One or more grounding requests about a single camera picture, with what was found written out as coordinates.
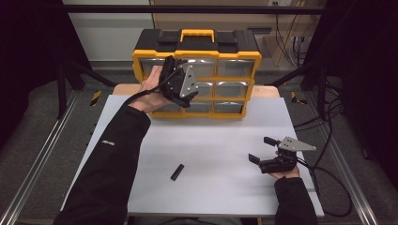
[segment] cable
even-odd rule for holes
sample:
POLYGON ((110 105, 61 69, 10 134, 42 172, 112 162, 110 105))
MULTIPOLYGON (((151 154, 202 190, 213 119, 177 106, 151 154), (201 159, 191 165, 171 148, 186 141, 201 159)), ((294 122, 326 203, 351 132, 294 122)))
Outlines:
POLYGON ((324 169, 324 168, 322 168, 322 167, 314 167, 314 171, 315 171, 315 170, 322 171, 322 172, 326 173, 327 175, 331 176, 334 180, 336 180, 337 183, 339 183, 339 185, 344 189, 344 192, 346 193, 347 198, 348 198, 348 201, 349 201, 348 209, 347 209, 347 211, 346 211, 345 213, 343 213, 343 214, 335 214, 335 213, 331 213, 331 212, 329 212, 329 211, 323 209, 324 212, 325 212, 326 214, 330 215, 330 216, 337 217, 337 218, 344 218, 344 217, 350 215, 350 213, 351 213, 351 211, 352 211, 352 208, 353 208, 352 198, 351 198, 351 194, 349 193, 349 191, 347 190, 347 188, 345 187, 345 185, 343 184, 343 182, 341 182, 341 181, 339 180, 339 178, 337 178, 333 173, 331 173, 330 171, 328 171, 328 170, 326 170, 326 169, 324 169))
MULTIPOLYGON (((336 116, 338 113, 340 113, 341 110, 338 111, 338 112, 332 112, 332 110, 334 110, 335 108, 338 108, 338 107, 340 107, 340 106, 343 106, 343 105, 342 105, 342 104, 335 105, 335 106, 333 106, 332 108, 330 108, 329 110, 327 110, 326 113, 327 113, 327 114, 332 114, 332 116, 331 116, 330 118, 333 118, 333 117, 336 116)), ((315 121, 316 121, 317 119, 319 119, 319 118, 321 118, 320 115, 316 116, 316 117, 313 118, 313 119, 310 119, 310 120, 307 121, 307 122, 303 122, 303 123, 301 123, 301 124, 294 125, 293 128, 298 128, 298 127, 302 127, 302 126, 304 126, 304 125, 311 124, 312 122, 315 122, 315 121)))
MULTIPOLYGON (((335 98, 328 106, 328 111, 327 111, 328 118, 327 118, 327 121, 329 123, 329 135, 328 135, 328 139, 327 139, 327 141, 326 141, 326 143, 325 143, 325 145, 324 145, 324 147, 322 149, 322 152, 321 152, 320 156, 318 157, 316 163, 313 166, 310 166, 310 165, 308 165, 308 163, 304 159, 302 159, 300 157, 297 157, 297 161, 298 161, 298 163, 300 163, 304 167, 308 168, 308 170, 310 171, 310 173, 311 173, 311 175, 313 177, 313 180, 314 180, 315 191, 316 191, 318 196, 319 196, 319 185, 318 185, 318 182, 317 182, 317 179, 316 179, 316 174, 315 174, 316 170, 322 171, 322 172, 326 173, 327 175, 329 175, 331 178, 333 178, 335 181, 337 181, 337 183, 344 189, 344 192, 346 193, 348 201, 349 201, 348 209, 346 210, 346 212, 344 212, 343 214, 335 214, 335 213, 331 213, 328 210, 323 209, 325 214, 327 214, 327 215, 330 215, 330 216, 333 216, 333 217, 337 217, 337 218, 344 218, 344 217, 348 216, 352 212, 352 209, 353 209, 353 203, 352 203, 351 195, 350 195, 349 191, 347 190, 347 188, 345 187, 345 185, 343 184, 343 182, 341 182, 339 180, 339 178, 337 178, 330 171, 318 166, 320 160, 322 159, 322 157, 324 156, 324 154, 326 152, 326 149, 328 147, 329 140, 330 140, 330 137, 331 137, 331 132, 332 132, 331 118, 333 118, 334 116, 336 116, 337 114, 340 113, 340 112, 337 112, 337 113, 335 112, 334 115, 332 115, 332 111, 342 105, 342 104, 338 104, 338 105, 335 105, 335 106, 331 107, 331 105, 334 102, 336 102, 337 100, 340 100, 340 99, 339 98, 335 98)), ((311 119, 308 122, 302 123, 299 126, 311 123, 311 122, 317 120, 318 118, 320 118, 319 115, 316 118, 311 119)))
POLYGON ((284 58, 286 58, 286 60, 287 60, 291 65, 294 65, 294 66, 295 66, 295 64, 294 64, 292 61, 290 61, 289 57, 287 56, 286 48, 285 48, 285 45, 283 44, 283 40, 282 40, 282 35, 281 35, 281 32, 279 31, 279 22, 278 22, 278 18, 279 18, 279 15, 276 14, 276 15, 275 15, 275 21, 276 21, 275 38, 276 38, 276 43, 278 44, 279 48, 281 49, 281 51, 282 51, 282 53, 283 53, 283 55, 284 55, 284 58), (281 39, 281 43, 283 44, 283 47, 282 47, 281 44, 279 43, 278 34, 279 34, 279 38, 281 39))
POLYGON ((155 91, 157 89, 159 89, 160 87, 165 85, 174 75, 176 75, 176 70, 172 74, 170 74, 170 76, 168 76, 166 79, 164 79, 163 82, 159 83, 156 87, 154 87, 154 88, 152 88, 150 90, 144 90, 142 92, 138 92, 138 93, 132 95, 131 97, 127 98, 127 100, 123 103, 123 105, 128 105, 132 101, 134 101, 135 99, 137 99, 139 97, 150 95, 151 93, 155 93, 155 91))

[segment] metal frame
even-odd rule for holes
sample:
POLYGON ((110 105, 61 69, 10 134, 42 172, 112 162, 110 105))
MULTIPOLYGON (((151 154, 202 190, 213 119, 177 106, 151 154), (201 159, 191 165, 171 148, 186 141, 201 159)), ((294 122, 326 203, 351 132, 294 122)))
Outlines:
MULTIPOLYGON (((297 14, 297 15, 327 15, 330 13, 341 12, 345 10, 343 8, 326 8, 326 7, 214 7, 214 6, 110 6, 110 5, 49 5, 39 3, 40 9, 45 10, 58 10, 60 12, 67 13, 218 13, 218 14, 297 14)), ((322 49, 328 42, 325 41, 321 46, 320 50, 316 53, 316 56, 325 55, 322 51, 325 51, 325 48, 322 49)), ((319 65, 321 64, 322 59, 317 57, 314 58, 311 62, 307 62, 303 67, 298 68, 297 70, 291 72, 285 77, 281 78, 277 82, 272 83, 271 85, 279 86, 292 78, 301 75, 303 73, 307 73, 310 70, 316 70, 317 68, 321 68, 319 65)), ((106 83, 107 85, 115 85, 112 82, 108 82, 107 80, 103 80, 100 76, 97 76, 91 70, 86 69, 84 67, 80 67, 75 63, 67 62, 67 64, 60 65, 58 68, 58 85, 61 88, 59 90, 60 102, 63 103, 66 101, 66 96, 63 95, 65 87, 65 73, 63 73, 63 67, 72 67, 74 69, 78 69, 80 71, 88 73, 88 75, 93 78, 99 80, 100 82, 106 83)), ((42 168, 44 167, 48 156, 51 154, 54 145, 56 143, 57 138, 59 137, 65 123, 67 122, 70 113, 73 109, 73 105, 75 103, 78 95, 72 95, 70 104, 66 108, 60 108, 60 114, 58 118, 60 118, 49 135, 47 142, 42 147, 34 165, 32 166, 29 174, 26 176, 23 184, 21 185, 18 193, 14 197, 12 203, 8 207, 7 211, 1 217, 1 224, 13 224, 18 215, 20 214, 25 201, 27 200, 33 186, 35 185, 42 168)), ((322 127, 324 134, 327 133, 328 128, 322 127)), ((333 155, 333 159, 342 175, 344 182, 347 184, 348 189, 353 195, 353 202, 357 208, 357 211, 360 215, 360 218, 364 224, 377 224, 375 215, 367 203, 366 198, 361 192, 360 186, 356 181, 353 173, 350 168, 346 164, 343 155, 341 154, 337 143, 332 140, 331 142, 331 152, 333 155)))

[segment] aluminum rail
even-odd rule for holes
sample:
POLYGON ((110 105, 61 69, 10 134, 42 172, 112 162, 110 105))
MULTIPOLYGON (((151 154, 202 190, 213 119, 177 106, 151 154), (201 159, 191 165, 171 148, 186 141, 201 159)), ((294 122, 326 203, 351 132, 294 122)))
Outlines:
POLYGON ((32 167, 28 175, 23 180, 17 194, 14 196, 14 199, 9 204, 8 208, 4 212, 4 214, 0 217, 0 224, 1 225, 12 225, 16 222, 18 215, 21 213, 24 204, 26 203, 27 198, 29 197, 30 193, 33 190, 38 178, 43 170, 48 157, 52 153, 58 138, 67 123, 71 112, 76 104, 76 100, 80 95, 77 91, 72 91, 71 96, 69 98, 69 103, 67 107, 67 111, 65 112, 64 116, 57 120, 53 130, 49 134, 46 142, 41 147, 40 152, 38 153, 38 157, 36 158, 35 162, 33 163, 32 167))
POLYGON ((205 14, 280 14, 325 15, 342 8, 326 7, 245 7, 245 6, 145 6, 145 5, 55 5, 42 4, 43 9, 68 13, 205 13, 205 14))

